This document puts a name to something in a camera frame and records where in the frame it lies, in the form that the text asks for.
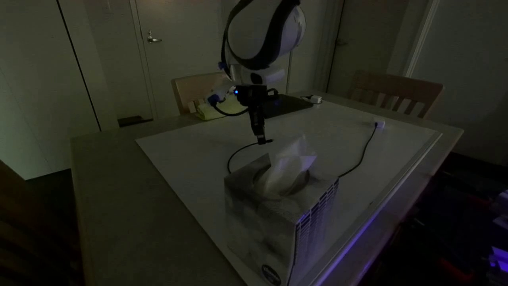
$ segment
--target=white board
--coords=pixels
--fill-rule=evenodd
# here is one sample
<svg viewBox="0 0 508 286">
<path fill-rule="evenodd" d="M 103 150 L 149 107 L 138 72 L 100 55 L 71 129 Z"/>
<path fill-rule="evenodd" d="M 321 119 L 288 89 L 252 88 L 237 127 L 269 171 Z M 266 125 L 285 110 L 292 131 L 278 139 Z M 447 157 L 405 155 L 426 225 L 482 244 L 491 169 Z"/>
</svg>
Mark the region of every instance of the white board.
<svg viewBox="0 0 508 286">
<path fill-rule="evenodd" d="M 372 118 L 369 113 L 324 102 L 269 119 L 266 135 L 274 142 L 241 151 L 232 160 L 231 169 L 238 169 L 267 152 L 275 152 L 295 136 L 305 134 L 307 142 L 317 152 L 314 164 L 339 175 L 360 160 L 374 129 Z M 347 249 L 347 242 L 365 227 L 440 137 L 434 130 L 390 119 L 385 121 L 385 128 L 378 129 L 372 138 L 363 163 L 341 179 L 323 252 L 314 257 L 316 265 L 302 282 L 314 281 Z M 226 163 L 230 155 L 255 141 L 248 115 L 222 118 L 137 140 L 248 285 L 264 282 L 226 246 L 223 179 L 228 174 Z"/>
</svg>

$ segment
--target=table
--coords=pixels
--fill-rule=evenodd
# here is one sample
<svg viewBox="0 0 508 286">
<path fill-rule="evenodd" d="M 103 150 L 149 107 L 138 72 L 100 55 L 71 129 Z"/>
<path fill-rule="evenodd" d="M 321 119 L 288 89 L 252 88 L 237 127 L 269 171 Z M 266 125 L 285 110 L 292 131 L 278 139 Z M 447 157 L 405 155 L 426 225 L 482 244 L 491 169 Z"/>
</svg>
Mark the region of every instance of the table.
<svg viewBox="0 0 508 286">
<path fill-rule="evenodd" d="M 364 234 L 320 281 L 356 284 L 463 131 L 320 92 L 293 95 L 311 93 L 442 133 Z M 134 141 L 199 122 L 185 115 L 71 140 L 87 284 L 243 284 Z"/>
</svg>

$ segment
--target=door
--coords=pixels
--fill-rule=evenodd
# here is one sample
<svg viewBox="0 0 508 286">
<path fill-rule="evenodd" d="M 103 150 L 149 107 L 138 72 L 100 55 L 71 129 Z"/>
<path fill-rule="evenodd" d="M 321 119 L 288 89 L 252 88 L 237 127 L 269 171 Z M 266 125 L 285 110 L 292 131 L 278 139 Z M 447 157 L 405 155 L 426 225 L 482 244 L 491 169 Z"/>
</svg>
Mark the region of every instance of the door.
<svg viewBox="0 0 508 286">
<path fill-rule="evenodd" d="M 345 96 L 356 70 L 386 72 L 407 3 L 344 0 L 327 88 L 329 93 Z"/>
<path fill-rule="evenodd" d="M 224 23 L 234 2 L 136 1 L 159 118 L 179 115 L 171 87 L 173 78 L 219 71 Z M 148 42 L 149 36 L 162 41 Z M 288 55 L 274 64 L 285 68 L 287 75 Z M 285 93 L 286 83 L 287 76 L 272 87 Z"/>
<path fill-rule="evenodd" d="M 99 131 L 56 1 L 0 2 L 0 159 L 24 179 L 71 166 Z"/>
</svg>

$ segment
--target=chair backrest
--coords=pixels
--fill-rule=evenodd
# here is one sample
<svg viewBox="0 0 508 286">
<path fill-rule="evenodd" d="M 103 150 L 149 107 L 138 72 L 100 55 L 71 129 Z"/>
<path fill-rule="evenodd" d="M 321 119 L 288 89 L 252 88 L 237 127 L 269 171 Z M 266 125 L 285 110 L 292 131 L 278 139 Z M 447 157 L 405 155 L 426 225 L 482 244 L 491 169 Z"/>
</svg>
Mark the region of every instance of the chair backrest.
<svg viewBox="0 0 508 286">
<path fill-rule="evenodd" d="M 203 101 L 213 86 L 225 77 L 223 72 L 215 72 L 173 79 L 171 85 L 180 114 L 195 112 L 191 108 Z"/>
<path fill-rule="evenodd" d="M 417 116 L 425 118 L 442 90 L 441 83 L 359 70 L 353 77 L 347 97 L 393 111 L 398 111 L 406 99 L 409 101 L 404 110 L 407 115 L 410 115 L 420 102 L 423 107 Z"/>
<path fill-rule="evenodd" d="M 0 276 L 27 284 L 82 284 L 79 238 L 0 160 Z"/>
</svg>

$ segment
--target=yellow cloth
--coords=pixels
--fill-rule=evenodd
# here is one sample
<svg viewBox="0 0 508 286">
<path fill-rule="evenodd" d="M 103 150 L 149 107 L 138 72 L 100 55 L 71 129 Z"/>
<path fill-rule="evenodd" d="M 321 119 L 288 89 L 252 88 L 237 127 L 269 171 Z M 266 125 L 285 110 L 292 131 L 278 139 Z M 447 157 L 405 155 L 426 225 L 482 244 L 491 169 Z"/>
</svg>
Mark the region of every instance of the yellow cloth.
<svg viewBox="0 0 508 286">
<path fill-rule="evenodd" d="M 227 96 L 223 103 L 217 104 L 217 107 L 226 113 L 238 113 L 246 109 L 245 106 L 242 106 L 240 102 L 238 102 L 236 96 L 233 95 Z M 220 114 L 209 104 L 200 104 L 196 108 L 196 111 L 196 116 L 205 121 L 224 117 L 224 115 Z"/>
</svg>

